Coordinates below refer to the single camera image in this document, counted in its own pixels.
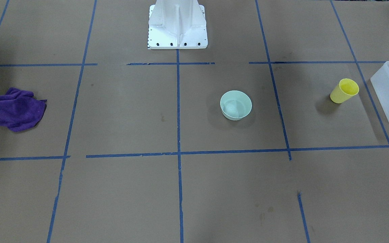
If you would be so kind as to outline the mint green bowl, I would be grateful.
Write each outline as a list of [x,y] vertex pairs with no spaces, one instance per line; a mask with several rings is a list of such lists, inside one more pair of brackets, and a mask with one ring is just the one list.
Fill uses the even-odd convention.
[[250,114],[253,104],[244,92],[230,90],[222,95],[220,108],[223,116],[228,120],[241,120]]

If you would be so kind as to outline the yellow plastic cup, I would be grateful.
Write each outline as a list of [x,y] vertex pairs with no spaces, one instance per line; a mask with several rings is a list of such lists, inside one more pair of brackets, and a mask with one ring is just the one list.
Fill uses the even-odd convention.
[[330,100],[336,104],[341,104],[358,94],[360,88],[358,84],[349,78],[341,79],[338,85],[330,93]]

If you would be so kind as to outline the purple cloth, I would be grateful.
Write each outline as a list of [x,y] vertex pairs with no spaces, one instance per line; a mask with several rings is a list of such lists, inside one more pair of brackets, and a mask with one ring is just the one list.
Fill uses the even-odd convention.
[[43,118],[47,100],[37,100],[31,91],[11,87],[0,95],[0,126],[12,132],[35,127]]

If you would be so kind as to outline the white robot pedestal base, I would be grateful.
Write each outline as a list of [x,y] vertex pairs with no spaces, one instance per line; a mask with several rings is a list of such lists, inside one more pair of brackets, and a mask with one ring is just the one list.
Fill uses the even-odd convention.
[[204,49],[205,8],[197,0],[158,0],[149,7],[148,49]]

